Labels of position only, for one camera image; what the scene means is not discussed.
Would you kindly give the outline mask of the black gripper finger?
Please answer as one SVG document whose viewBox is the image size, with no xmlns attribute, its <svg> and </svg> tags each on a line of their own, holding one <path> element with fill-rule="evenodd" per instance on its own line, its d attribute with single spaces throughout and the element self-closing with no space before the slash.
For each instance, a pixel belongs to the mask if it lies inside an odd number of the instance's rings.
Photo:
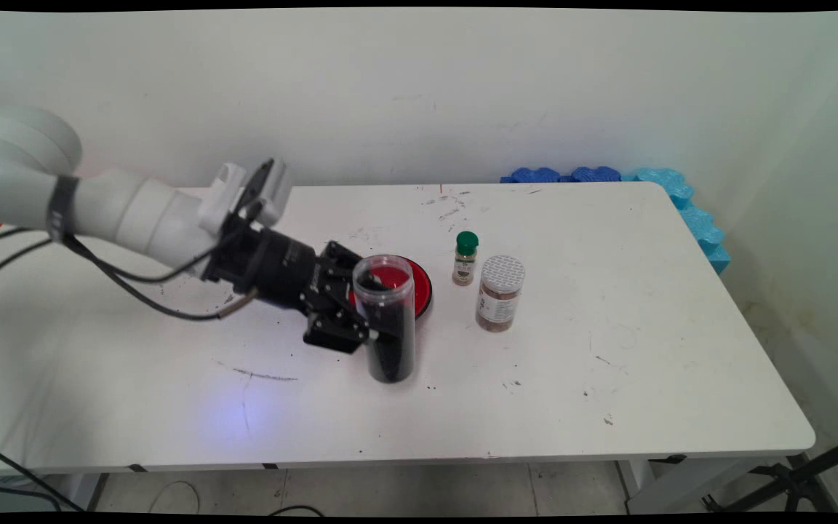
<svg viewBox="0 0 838 524">
<path fill-rule="evenodd" d="M 329 241 L 322 250 L 322 274 L 329 282 L 339 282 L 351 291 L 354 269 L 363 257 L 336 241 Z"/>
<path fill-rule="evenodd" d="M 303 341 L 344 354 L 387 341 L 396 332 L 392 308 L 359 303 L 353 291 L 305 291 L 303 311 L 307 318 Z"/>
</svg>

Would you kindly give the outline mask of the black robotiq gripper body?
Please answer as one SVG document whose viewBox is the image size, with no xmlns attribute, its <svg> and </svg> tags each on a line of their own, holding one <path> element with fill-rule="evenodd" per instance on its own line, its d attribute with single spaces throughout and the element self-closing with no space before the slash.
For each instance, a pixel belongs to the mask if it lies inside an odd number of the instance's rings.
<svg viewBox="0 0 838 524">
<path fill-rule="evenodd" d="M 255 291 L 259 301 L 304 315 L 336 313 L 336 300 L 324 295 L 320 273 L 336 254 L 336 242 L 317 253 L 309 245 L 262 228 L 237 215 L 224 222 L 223 246 L 209 256 L 203 279 L 227 282 L 239 295 Z"/>
</svg>

